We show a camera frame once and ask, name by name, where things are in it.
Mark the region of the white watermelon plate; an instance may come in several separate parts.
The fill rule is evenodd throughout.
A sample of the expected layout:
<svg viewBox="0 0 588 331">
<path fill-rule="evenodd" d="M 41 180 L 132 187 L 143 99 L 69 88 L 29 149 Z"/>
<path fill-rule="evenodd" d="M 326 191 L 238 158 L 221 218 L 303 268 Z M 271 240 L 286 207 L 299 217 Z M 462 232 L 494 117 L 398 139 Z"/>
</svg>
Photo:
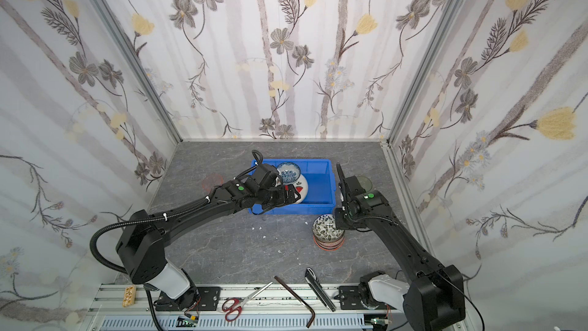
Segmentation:
<svg viewBox="0 0 588 331">
<path fill-rule="evenodd" d="M 294 185 L 296 191 L 300 194 L 300 199 L 295 202 L 295 205 L 303 203 L 309 192 L 309 183 L 306 177 L 301 174 L 300 177 L 292 184 Z"/>
</svg>

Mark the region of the blue patterned bowl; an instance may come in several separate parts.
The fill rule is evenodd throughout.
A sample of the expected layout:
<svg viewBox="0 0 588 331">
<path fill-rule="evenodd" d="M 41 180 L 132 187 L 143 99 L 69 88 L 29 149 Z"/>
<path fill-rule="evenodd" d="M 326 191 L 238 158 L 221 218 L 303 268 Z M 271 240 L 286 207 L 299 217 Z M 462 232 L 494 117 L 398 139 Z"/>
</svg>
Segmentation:
<svg viewBox="0 0 588 331">
<path fill-rule="evenodd" d="M 277 166 L 277 171 L 284 185 L 296 183 L 302 174 L 301 168 L 295 162 L 282 162 Z"/>
</svg>

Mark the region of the black speckled bowl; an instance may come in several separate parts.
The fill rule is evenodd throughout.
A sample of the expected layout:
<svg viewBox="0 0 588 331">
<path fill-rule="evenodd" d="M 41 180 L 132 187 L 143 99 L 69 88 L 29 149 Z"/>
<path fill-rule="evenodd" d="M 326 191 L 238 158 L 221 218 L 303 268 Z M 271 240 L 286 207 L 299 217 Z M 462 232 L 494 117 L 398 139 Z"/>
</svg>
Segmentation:
<svg viewBox="0 0 588 331">
<path fill-rule="evenodd" d="M 320 215 L 312 224 L 312 233 L 318 242 L 334 243 L 344 237 L 345 232 L 336 228 L 332 214 Z"/>
</svg>

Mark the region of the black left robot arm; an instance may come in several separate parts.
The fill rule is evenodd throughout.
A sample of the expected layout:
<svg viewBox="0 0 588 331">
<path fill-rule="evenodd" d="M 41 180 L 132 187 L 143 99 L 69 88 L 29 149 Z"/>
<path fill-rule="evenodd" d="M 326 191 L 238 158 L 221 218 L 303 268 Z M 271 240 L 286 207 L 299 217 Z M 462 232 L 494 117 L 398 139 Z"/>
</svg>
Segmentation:
<svg viewBox="0 0 588 331">
<path fill-rule="evenodd" d="M 283 182 L 276 167 L 260 163 L 217 185 L 203 199 L 157 214 L 137 211 L 125 222 L 99 229 L 90 239 L 90 253 L 103 266 L 126 274 L 134 284 L 148 284 L 177 300 L 195 291 L 195 286 L 185 271 L 166 257 L 165 249 L 174 241 L 208 222 L 254 205 L 266 212 L 300 199 L 295 185 Z M 99 238 L 118 228 L 122 234 L 116 253 L 121 265 L 107 260 L 98 249 Z"/>
</svg>

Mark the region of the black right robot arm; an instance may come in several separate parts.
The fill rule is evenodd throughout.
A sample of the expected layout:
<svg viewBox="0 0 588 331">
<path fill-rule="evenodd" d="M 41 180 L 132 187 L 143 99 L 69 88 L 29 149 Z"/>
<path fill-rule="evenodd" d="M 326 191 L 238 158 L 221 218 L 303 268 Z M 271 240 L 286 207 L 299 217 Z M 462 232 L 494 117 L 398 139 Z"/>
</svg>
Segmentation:
<svg viewBox="0 0 588 331">
<path fill-rule="evenodd" d="M 406 278 L 401 281 L 383 271 L 365 275 L 359 285 L 361 302 L 403 311 L 414 330 L 443 330 L 465 320 L 470 299 L 456 266 L 446 266 L 430 254 L 378 190 L 366 190 L 356 176 L 346 177 L 341 171 L 338 176 L 342 207 L 334 211 L 335 227 L 375 233 Z"/>
</svg>

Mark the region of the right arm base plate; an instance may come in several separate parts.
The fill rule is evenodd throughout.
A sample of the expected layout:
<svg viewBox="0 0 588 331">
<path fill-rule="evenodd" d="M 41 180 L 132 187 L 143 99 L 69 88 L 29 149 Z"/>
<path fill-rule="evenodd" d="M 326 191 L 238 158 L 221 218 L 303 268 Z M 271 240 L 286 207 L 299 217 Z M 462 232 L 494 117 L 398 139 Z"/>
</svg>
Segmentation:
<svg viewBox="0 0 588 331">
<path fill-rule="evenodd" d="M 396 310 L 396 308 L 376 301 L 369 289 L 361 284 L 342 285 L 333 297 L 342 310 Z"/>
</svg>

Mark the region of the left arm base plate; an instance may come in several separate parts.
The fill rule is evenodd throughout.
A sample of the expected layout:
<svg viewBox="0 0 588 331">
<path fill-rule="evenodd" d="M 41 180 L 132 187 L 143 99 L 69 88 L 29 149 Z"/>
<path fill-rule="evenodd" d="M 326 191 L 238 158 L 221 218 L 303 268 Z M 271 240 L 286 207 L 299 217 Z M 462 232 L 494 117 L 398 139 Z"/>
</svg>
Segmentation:
<svg viewBox="0 0 588 331">
<path fill-rule="evenodd" d="M 175 300 L 161 292 L 155 308 L 157 311 L 216 311 L 220 295 L 221 287 L 191 287 Z"/>
</svg>

